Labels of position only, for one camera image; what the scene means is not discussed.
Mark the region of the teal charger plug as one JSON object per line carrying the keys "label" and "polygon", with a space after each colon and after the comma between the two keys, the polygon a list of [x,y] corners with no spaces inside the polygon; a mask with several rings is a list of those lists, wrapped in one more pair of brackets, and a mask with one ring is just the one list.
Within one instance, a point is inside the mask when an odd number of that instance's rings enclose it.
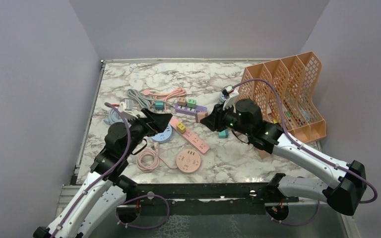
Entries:
{"label": "teal charger plug", "polygon": [[228,136],[229,136],[228,129],[218,132],[218,138],[225,139],[225,138],[228,138]]}

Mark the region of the yellow charger plug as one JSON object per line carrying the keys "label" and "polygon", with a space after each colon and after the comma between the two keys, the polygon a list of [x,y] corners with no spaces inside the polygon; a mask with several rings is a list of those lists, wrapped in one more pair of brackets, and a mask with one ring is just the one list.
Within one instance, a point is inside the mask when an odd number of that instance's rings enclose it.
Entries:
{"label": "yellow charger plug", "polygon": [[184,124],[182,124],[181,122],[179,122],[177,125],[176,125],[176,130],[180,133],[180,134],[184,134],[186,132],[186,126]]}

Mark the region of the pink dual USB charger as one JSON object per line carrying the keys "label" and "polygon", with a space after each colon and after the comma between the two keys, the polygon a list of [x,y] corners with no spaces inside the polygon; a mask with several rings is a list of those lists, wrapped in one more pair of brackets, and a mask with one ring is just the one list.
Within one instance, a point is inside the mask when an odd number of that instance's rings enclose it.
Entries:
{"label": "pink dual USB charger", "polygon": [[177,104],[181,107],[185,107],[187,105],[187,99],[185,97],[179,97]]}

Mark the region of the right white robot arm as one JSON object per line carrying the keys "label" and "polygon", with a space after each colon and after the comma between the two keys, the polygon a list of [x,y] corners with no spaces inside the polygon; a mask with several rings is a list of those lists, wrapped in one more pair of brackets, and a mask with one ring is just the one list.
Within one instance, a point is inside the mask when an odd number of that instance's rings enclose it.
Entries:
{"label": "right white robot arm", "polygon": [[279,176],[266,189],[274,202],[284,197],[306,197],[326,202],[335,211],[352,216],[366,191],[365,166],[328,156],[287,135],[279,124],[263,120],[260,107],[251,99],[239,100],[227,109],[216,104],[211,114],[200,120],[211,131],[227,128],[248,138],[256,149],[285,158],[311,172],[317,179]]}

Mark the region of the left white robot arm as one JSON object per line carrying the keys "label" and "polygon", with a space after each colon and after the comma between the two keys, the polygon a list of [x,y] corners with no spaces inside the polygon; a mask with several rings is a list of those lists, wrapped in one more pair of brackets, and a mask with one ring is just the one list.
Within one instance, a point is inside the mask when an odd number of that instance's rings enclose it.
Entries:
{"label": "left white robot arm", "polygon": [[38,227],[35,238],[87,238],[122,203],[136,197],[136,182],[123,175],[128,157],[145,140],[163,132],[172,114],[142,109],[143,117],[122,118],[112,124],[105,146],[95,157],[90,172],[65,209],[46,227]]}

